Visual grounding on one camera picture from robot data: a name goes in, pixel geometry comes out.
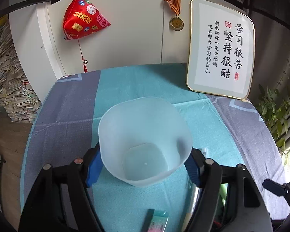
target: red fabric pouch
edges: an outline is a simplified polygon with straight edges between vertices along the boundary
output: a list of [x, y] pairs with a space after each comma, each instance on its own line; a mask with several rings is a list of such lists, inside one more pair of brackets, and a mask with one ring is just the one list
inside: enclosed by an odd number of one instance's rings
[[89, 0], [73, 0], [63, 18], [65, 39], [78, 39], [98, 32], [111, 24]]

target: paper stack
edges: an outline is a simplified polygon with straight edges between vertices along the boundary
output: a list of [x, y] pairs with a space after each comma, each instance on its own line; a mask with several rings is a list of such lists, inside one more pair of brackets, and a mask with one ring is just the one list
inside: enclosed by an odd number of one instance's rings
[[15, 122], [34, 122], [41, 107], [18, 60], [8, 21], [0, 28], [0, 104]]

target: white cabinet door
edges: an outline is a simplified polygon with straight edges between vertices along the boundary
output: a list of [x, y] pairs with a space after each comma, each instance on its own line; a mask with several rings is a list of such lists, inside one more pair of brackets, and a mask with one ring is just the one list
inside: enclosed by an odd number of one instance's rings
[[[209, 0], [219, 3], [243, 14], [241, 9], [224, 0]], [[187, 63], [189, 59], [190, 45], [190, 2], [191, 0], [181, 1], [181, 13], [179, 17], [184, 21], [184, 28], [181, 31], [174, 31], [169, 27], [169, 21], [175, 16], [170, 9], [169, 4], [164, 2], [164, 25], [163, 25], [163, 46], [162, 46], [162, 63]]]
[[[48, 7], [54, 42], [66, 74], [84, 72], [77, 40], [65, 40], [64, 13], [72, 0]], [[163, 0], [90, 0], [111, 26], [80, 38], [88, 71], [161, 63]]]

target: medal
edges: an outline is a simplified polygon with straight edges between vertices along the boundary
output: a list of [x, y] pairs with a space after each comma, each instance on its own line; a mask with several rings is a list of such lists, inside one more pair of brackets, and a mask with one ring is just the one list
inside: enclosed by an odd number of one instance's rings
[[184, 22], [179, 17], [174, 17], [170, 20], [170, 27], [175, 31], [180, 31], [184, 27]]
[[164, 0], [170, 5], [170, 8], [175, 12], [176, 17], [170, 20], [170, 28], [174, 31], [180, 31], [184, 27], [184, 22], [178, 16], [181, 9], [181, 0]]

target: metal screw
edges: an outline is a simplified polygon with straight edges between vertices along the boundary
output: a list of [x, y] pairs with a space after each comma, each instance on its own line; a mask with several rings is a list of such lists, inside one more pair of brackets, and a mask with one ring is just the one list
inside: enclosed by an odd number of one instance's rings
[[205, 163], [206, 164], [209, 164], [209, 165], [213, 165], [214, 164], [214, 161], [212, 159], [206, 159], [205, 160]]
[[83, 159], [82, 158], [77, 158], [74, 160], [75, 164], [82, 164], [83, 163]]
[[245, 170], [246, 169], [246, 167], [243, 164], [238, 164], [237, 167], [239, 169], [242, 169], [242, 170]]
[[43, 169], [44, 170], [48, 170], [48, 169], [50, 169], [52, 166], [50, 165], [50, 164], [45, 164], [44, 166], [43, 166]]

